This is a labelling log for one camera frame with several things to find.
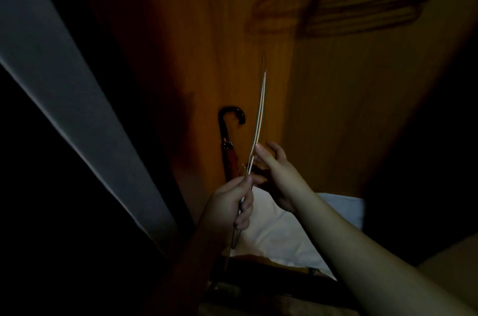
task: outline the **wooden wall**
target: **wooden wall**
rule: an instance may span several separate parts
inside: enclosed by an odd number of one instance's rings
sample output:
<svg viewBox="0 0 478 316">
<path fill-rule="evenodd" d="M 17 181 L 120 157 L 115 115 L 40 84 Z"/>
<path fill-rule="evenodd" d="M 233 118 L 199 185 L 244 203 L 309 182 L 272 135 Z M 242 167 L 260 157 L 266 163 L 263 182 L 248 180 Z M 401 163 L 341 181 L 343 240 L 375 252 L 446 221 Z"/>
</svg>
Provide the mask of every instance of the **wooden wall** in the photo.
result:
<svg viewBox="0 0 478 316">
<path fill-rule="evenodd" d="M 316 191 L 363 186 L 460 49 L 478 0 L 88 0 L 134 71 L 195 219 L 224 182 L 217 113 L 247 162 L 260 90 L 261 140 L 281 144 Z"/>
</svg>

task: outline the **forearm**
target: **forearm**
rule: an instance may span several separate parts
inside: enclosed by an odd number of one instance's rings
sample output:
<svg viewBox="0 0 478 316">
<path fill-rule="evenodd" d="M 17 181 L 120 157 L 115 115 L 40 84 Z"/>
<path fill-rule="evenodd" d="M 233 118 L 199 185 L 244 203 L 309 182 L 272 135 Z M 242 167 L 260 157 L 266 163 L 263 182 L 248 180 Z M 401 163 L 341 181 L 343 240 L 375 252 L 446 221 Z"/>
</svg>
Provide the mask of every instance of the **forearm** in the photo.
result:
<svg viewBox="0 0 478 316">
<path fill-rule="evenodd" d="M 344 220 L 313 192 L 293 199 L 296 217 L 370 315 L 474 315 Z"/>
<path fill-rule="evenodd" d="M 198 228 L 181 257 L 156 285 L 141 314 L 195 315 L 221 249 L 215 234 Z"/>
</svg>

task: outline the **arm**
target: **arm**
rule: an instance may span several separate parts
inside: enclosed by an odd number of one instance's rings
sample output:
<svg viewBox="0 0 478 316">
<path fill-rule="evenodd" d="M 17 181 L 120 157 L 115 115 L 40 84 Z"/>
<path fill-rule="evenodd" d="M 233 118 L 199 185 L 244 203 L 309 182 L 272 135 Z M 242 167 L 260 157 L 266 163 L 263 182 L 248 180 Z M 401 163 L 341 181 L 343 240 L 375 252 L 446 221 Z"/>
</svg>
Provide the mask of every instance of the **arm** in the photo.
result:
<svg viewBox="0 0 478 316">
<path fill-rule="evenodd" d="M 314 246 L 369 315 L 475 315 L 347 222 L 310 189 L 278 144 L 267 144 L 275 158 L 260 144 L 256 146 L 273 180 L 266 183 L 266 190 L 279 206 L 297 217 Z"/>
<path fill-rule="evenodd" d="M 252 185 L 263 182 L 248 175 L 229 181 L 209 199 L 196 232 L 181 257 L 155 286 L 143 307 L 142 315 L 195 315 L 205 291 L 214 261 L 230 244 L 233 225 L 249 226 L 253 209 Z M 242 213 L 238 216 L 239 202 Z"/>
</svg>

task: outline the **fabric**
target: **fabric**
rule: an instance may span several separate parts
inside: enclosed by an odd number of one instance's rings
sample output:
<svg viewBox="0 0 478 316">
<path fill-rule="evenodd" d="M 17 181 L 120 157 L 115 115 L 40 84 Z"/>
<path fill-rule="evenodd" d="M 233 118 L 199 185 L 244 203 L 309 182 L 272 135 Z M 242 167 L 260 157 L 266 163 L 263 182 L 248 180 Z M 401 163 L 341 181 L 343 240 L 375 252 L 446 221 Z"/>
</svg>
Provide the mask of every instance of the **fabric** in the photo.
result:
<svg viewBox="0 0 478 316">
<path fill-rule="evenodd" d="M 299 221 L 277 206 L 268 192 L 254 187 L 254 211 L 250 226 L 242 231 L 231 257 L 254 254 L 292 267 L 310 267 L 335 279 L 315 249 Z M 365 205 L 363 199 L 319 193 L 324 201 L 348 222 L 362 229 Z"/>
</svg>

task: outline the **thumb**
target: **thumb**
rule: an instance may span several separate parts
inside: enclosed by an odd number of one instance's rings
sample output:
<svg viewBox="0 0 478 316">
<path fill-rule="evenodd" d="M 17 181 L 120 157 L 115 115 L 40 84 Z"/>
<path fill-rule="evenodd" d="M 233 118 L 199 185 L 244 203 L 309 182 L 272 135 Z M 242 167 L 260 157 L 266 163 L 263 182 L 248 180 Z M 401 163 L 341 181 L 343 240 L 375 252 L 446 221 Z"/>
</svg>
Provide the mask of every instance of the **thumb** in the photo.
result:
<svg viewBox="0 0 478 316">
<path fill-rule="evenodd" d="M 271 153 L 260 143 L 256 144 L 256 154 L 271 169 L 271 171 L 279 167 L 279 163 L 274 156 L 272 156 Z"/>
<path fill-rule="evenodd" d="M 234 201 L 241 200 L 244 196 L 246 196 L 247 192 L 252 187 L 252 176 L 246 175 L 242 181 L 229 192 L 229 196 Z"/>
</svg>

